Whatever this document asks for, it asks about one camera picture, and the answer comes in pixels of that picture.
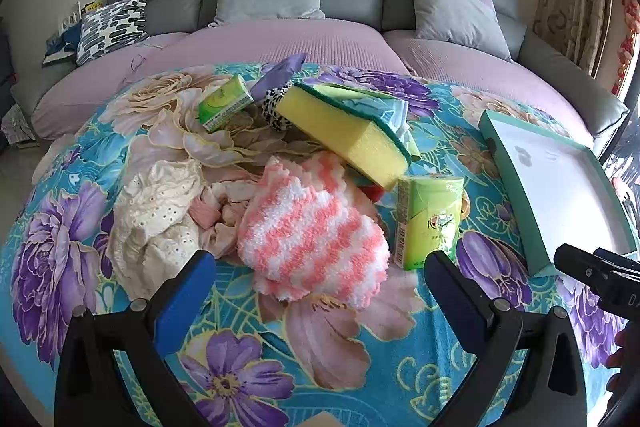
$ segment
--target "yellow sponge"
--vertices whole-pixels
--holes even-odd
[[[298,86],[289,88],[276,111],[385,190],[391,190],[409,166],[374,122],[323,102]]]

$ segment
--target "pink cloth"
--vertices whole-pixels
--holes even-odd
[[[147,60],[127,82],[187,66],[279,62],[295,53],[307,62],[407,74],[402,60],[369,26],[335,19],[277,19],[204,28]]]
[[[69,73],[42,97],[31,116],[36,133],[55,140],[65,133],[75,133],[106,100],[123,86],[132,69],[156,55],[187,33],[168,33],[149,37],[140,44],[91,60]]]
[[[414,32],[384,35],[413,74],[460,84],[541,109],[556,118],[574,140],[593,147],[593,137],[574,107],[542,78],[517,64],[452,42],[415,39]]]
[[[366,308],[386,280],[389,247],[358,192],[332,152],[301,166],[272,156],[238,228],[256,291],[280,300],[326,293]]]

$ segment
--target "floor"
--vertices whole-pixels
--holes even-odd
[[[31,175],[44,155],[39,148],[9,147],[0,152],[0,245],[31,192]]]

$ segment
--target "open box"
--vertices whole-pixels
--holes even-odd
[[[511,201],[530,276],[558,274],[553,258],[563,243],[621,255],[638,249],[588,147],[494,111],[485,111],[479,126]]]

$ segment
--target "pink and white striped towel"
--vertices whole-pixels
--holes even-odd
[[[389,258],[375,215],[334,153],[302,165],[274,156],[240,224],[238,253],[260,293],[280,300],[327,293],[365,308],[386,280]]]

